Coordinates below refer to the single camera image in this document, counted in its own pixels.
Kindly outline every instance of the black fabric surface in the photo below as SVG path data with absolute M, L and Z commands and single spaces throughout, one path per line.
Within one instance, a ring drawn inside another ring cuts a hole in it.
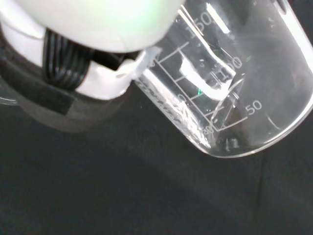
M 313 41 L 313 2 L 291 3 Z M 313 234 L 313 115 L 259 154 L 221 160 L 137 88 L 87 134 L 0 113 L 1 235 Z

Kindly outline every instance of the coiled black cable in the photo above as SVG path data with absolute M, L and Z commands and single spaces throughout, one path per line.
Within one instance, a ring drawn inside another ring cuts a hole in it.
M 75 90 L 85 79 L 93 55 L 93 49 L 47 29 L 43 54 L 44 78 L 53 86 Z

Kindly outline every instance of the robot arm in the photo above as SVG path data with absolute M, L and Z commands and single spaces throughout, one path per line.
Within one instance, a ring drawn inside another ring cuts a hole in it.
M 0 0 L 0 76 L 39 122 L 89 130 L 128 97 L 183 2 Z M 63 80 L 51 83 L 47 71 Z
M 66 38 L 97 50 L 124 53 L 142 50 L 163 38 L 184 0 L 15 2 L 39 24 Z

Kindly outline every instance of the number 50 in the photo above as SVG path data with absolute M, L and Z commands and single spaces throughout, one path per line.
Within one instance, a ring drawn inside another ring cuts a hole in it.
M 254 101 L 252 105 L 246 106 L 246 110 L 248 111 L 249 115 L 253 115 L 257 110 L 261 110 L 261 109 L 262 109 L 262 104 L 258 100 Z

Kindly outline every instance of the white plastic part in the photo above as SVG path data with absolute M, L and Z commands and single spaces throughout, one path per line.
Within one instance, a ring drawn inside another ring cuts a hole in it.
M 142 51 L 136 61 L 125 60 L 117 71 L 92 62 L 84 82 L 76 92 L 100 100 L 110 100 L 124 94 L 132 80 L 138 79 L 152 63 L 160 49 Z
M 32 38 L 45 36 L 45 27 L 34 21 L 14 0 L 0 0 L 0 20 Z
M 3 22 L 1 22 L 1 28 L 6 40 L 15 51 L 33 64 L 39 67 L 43 66 L 43 39 L 26 36 Z
M 92 62 L 85 80 L 76 92 L 100 100 L 119 97 L 128 89 L 132 80 L 127 74 L 133 69 L 133 60 L 125 60 L 117 71 Z
M 18 22 L 13 19 L 17 13 L 14 8 L 11 10 L 12 14 L 7 15 L 5 20 L 1 18 L 0 21 L 4 37 L 22 57 L 42 67 L 44 38 L 38 38 L 36 25 L 30 21 L 25 21 L 23 28 L 20 28 L 18 23 L 9 25 L 7 22 Z M 142 75 L 158 53 L 159 48 L 148 48 L 140 53 L 136 61 L 126 60 L 117 71 L 91 62 L 86 78 L 76 92 L 100 100 L 117 98 L 126 92 L 132 80 Z
M 164 37 L 184 0 L 15 0 L 40 24 L 88 47 L 130 52 Z

